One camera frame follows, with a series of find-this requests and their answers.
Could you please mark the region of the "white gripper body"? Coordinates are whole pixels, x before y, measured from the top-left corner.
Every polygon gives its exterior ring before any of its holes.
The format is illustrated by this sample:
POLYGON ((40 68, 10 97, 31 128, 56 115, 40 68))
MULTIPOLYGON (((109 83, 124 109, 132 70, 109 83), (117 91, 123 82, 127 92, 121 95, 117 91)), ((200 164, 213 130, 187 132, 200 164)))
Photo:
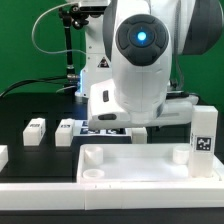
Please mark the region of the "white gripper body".
POLYGON ((169 92, 158 118, 146 121, 140 116, 133 122, 131 115, 115 101, 113 90, 111 79, 91 86, 87 106, 88 126, 91 130, 187 124, 192 120, 193 106, 199 101, 199 97, 194 94, 169 92))

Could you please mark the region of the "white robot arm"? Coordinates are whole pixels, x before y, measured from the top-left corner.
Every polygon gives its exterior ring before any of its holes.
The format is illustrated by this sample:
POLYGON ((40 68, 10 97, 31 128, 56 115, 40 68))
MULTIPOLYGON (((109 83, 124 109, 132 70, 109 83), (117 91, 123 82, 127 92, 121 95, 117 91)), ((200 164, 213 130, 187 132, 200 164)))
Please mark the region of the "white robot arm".
POLYGON ((200 55, 219 40, 219 0, 80 0, 71 16, 79 25, 103 17, 102 36, 112 78, 90 88, 92 130, 186 124, 194 101, 169 97, 174 55, 200 55))

